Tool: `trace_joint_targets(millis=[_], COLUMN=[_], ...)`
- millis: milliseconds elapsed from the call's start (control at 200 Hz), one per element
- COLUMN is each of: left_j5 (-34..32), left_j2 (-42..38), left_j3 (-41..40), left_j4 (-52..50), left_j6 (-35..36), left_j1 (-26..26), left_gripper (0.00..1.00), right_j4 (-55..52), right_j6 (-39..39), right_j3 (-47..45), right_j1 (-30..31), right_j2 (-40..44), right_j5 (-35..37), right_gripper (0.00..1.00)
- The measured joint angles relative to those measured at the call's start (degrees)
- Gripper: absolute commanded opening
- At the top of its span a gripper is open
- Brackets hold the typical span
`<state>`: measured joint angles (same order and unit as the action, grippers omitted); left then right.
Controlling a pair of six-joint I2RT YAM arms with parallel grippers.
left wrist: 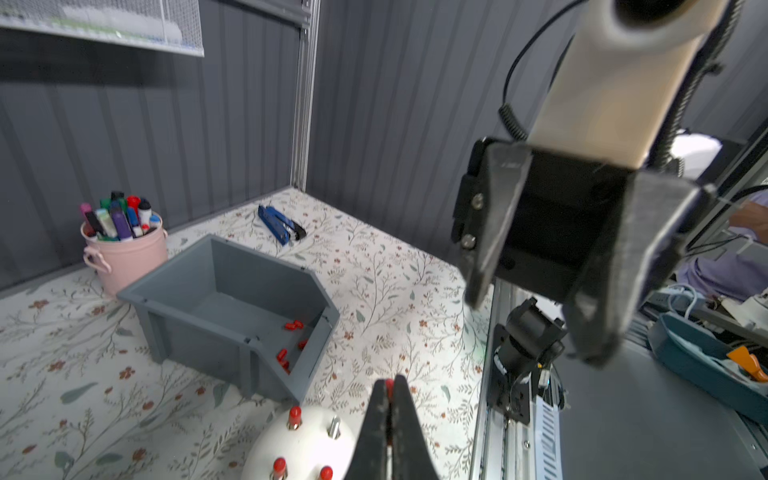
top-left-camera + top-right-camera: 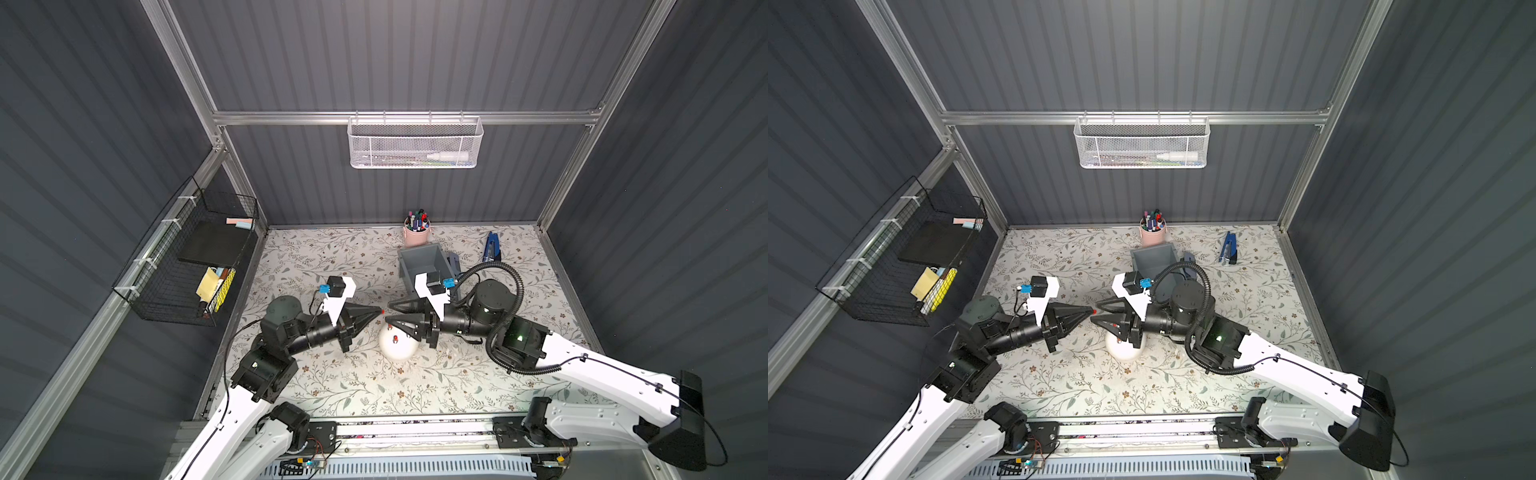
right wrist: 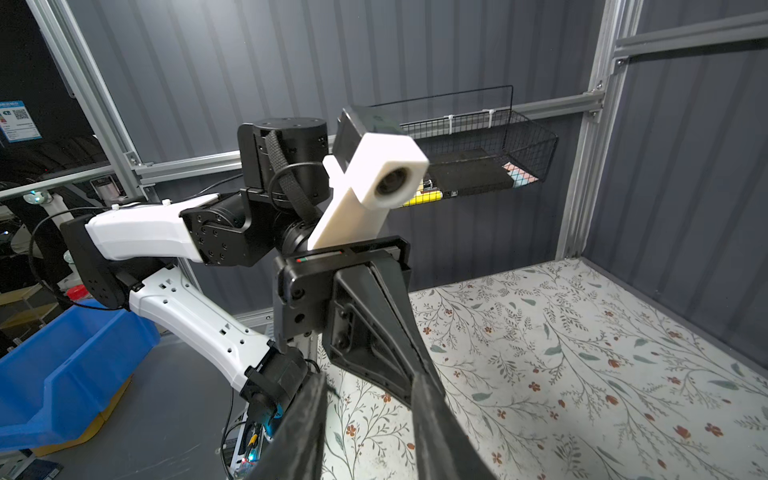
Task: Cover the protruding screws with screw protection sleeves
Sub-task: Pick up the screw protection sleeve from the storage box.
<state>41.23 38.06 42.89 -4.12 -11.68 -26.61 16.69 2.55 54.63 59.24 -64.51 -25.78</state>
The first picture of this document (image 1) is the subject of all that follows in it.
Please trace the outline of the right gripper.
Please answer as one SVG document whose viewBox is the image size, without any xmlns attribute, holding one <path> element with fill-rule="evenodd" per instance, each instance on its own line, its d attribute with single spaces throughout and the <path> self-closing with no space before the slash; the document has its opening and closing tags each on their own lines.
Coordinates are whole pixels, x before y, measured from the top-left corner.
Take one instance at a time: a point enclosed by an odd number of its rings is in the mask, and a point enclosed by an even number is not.
<svg viewBox="0 0 768 480">
<path fill-rule="evenodd" d="M 478 142 L 453 211 L 464 302 L 501 279 L 563 302 L 575 356 L 604 366 L 681 260 L 713 185 L 536 149 Z"/>
</svg>

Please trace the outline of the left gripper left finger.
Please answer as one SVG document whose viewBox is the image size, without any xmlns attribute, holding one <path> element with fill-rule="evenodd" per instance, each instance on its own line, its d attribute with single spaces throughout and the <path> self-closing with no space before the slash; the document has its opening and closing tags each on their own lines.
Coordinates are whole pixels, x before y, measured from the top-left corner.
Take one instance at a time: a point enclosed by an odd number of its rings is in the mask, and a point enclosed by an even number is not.
<svg viewBox="0 0 768 480">
<path fill-rule="evenodd" d="M 387 398 L 385 380 L 377 380 L 373 385 L 345 479 L 382 480 L 386 478 L 390 400 Z"/>
</svg>

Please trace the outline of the grey plastic parts bin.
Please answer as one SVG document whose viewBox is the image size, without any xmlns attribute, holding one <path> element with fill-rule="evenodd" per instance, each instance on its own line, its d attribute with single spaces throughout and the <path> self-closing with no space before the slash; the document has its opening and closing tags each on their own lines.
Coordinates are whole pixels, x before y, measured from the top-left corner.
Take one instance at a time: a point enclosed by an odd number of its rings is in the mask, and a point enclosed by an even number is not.
<svg viewBox="0 0 768 480">
<path fill-rule="evenodd" d="M 152 359 L 300 403 L 340 319 L 309 269 L 207 235 L 118 294 Z"/>
</svg>

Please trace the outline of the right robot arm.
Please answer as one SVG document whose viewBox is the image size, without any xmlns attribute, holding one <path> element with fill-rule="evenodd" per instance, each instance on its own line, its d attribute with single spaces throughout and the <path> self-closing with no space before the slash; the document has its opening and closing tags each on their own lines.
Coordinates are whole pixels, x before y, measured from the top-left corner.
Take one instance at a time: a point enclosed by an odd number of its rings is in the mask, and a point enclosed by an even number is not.
<svg viewBox="0 0 768 480">
<path fill-rule="evenodd" d="M 715 186 L 668 171 L 739 1 L 588 1 L 528 132 L 472 149 L 453 212 L 464 299 L 505 280 L 560 304 L 576 356 L 601 366 L 680 262 Z"/>
</svg>

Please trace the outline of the red screw sleeve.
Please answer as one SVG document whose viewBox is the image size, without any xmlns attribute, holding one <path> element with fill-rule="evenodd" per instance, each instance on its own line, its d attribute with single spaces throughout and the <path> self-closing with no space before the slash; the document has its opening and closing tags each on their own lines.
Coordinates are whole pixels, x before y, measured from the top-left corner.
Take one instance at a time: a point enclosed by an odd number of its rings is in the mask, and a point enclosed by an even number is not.
<svg viewBox="0 0 768 480">
<path fill-rule="evenodd" d="M 319 473 L 319 480 L 332 480 L 333 479 L 333 469 L 330 466 L 324 466 Z"/>
<path fill-rule="evenodd" d="M 284 458 L 278 457 L 273 463 L 272 478 L 283 479 L 287 474 L 287 462 Z"/>
<path fill-rule="evenodd" d="M 392 378 L 386 379 L 385 387 L 386 387 L 387 398 L 389 400 L 392 400 L 394 396 L 394 380 Z"/>
</svg>

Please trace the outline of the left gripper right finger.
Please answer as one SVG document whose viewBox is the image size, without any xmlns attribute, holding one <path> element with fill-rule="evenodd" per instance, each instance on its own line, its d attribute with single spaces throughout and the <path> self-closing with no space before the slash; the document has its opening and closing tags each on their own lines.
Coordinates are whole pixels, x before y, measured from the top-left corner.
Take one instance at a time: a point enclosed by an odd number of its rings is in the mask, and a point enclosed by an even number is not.
<svg viewBox="0 0 768 480">
<path fill-rule="evenodd" d="M 407 380 L 397 375 L 392 387 L 392 478 L 438 479 Z"/>
</svg>

